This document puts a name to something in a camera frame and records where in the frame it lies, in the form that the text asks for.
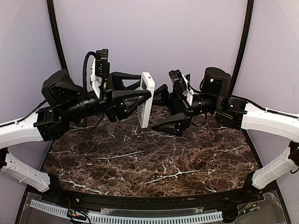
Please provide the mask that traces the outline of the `white remote control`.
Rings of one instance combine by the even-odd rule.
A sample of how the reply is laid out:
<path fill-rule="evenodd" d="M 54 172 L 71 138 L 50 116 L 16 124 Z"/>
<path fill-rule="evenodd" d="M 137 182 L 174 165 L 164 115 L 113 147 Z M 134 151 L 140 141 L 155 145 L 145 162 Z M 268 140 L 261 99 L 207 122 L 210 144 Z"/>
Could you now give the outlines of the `white remote control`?
<path fill-rule="evenodd" d="M 137 117 L 141 128 L 148 128 L 149 126 L 155 86 L 156 84 L 151 74 L 149 72 L 142 72 L 140 90 L 149 91 L 151 93 L 151 96 L 144 103 L 138 106 Z"/>

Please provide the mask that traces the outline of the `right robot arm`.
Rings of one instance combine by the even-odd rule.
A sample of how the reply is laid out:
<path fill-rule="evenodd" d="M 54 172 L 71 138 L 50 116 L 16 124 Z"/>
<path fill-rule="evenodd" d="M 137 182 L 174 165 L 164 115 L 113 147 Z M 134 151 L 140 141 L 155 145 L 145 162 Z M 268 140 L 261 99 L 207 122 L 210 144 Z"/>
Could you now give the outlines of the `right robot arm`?
<path fill-rule="evenodd" d="M 282 136 L 290 140 L 285 150 L 270 163 L 250 173 L 238 198 L 249 202 L 256 191 L 293 169 L 299 168 L 299 116 L 262 107 L 257 103 L 229 94 L 232 77 L 225 71 L 208 67 L 200 83 L 200 90 L 190 85 L 190 75 L 180 70 L 169 72 L 173 91 L 161 87 L 161 104 L 168 107 L 171 117 L 152 127 L 152 130 L 181 136 L 197 115 L 214 115 L 216 121 L 236 130 L 256 130 Z"/>

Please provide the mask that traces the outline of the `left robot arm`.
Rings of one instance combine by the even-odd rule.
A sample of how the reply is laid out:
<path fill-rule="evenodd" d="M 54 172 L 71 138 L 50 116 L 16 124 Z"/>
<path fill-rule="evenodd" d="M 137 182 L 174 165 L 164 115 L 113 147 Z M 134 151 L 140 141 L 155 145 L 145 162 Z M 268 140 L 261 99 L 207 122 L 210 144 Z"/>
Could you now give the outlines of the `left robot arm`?
<path fill-rule="evenodd" d="M 74 84 L 66 70 L 60 70 L 43 83 L 42 94 L 49 106 L 40 104 L 29 115 L 1 124 L 1 172 L 40 192 L 47 192 L 55 203 L 63 203 L 66 193 L 60 189 L 58 177 L 20 161 L 9 153 L 10 146 L 58 139 L 69 131 L 71 122 L 97 114 L 104 114 L 115 122 L 137 111 L 141 128 L 148 127 L 156 86 L 150 73 L 92 71 L 90 82 L 92 90 L 86 91 Z"/>

